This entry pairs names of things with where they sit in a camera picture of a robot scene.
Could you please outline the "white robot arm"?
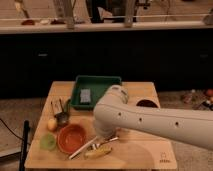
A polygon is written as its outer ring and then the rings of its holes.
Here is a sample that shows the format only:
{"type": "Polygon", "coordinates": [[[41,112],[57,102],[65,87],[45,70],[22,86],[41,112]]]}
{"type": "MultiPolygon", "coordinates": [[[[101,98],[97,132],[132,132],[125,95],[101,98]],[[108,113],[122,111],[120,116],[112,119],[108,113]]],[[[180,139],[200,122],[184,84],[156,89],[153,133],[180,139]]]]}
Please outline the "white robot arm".
{"type": "Polygon", "coordinates": [[[93,109],[99,136],[110,138],[120,127],[213,150],[213,111],[139,107],[128,100],[123,86],[107,89],[93,109]]]}

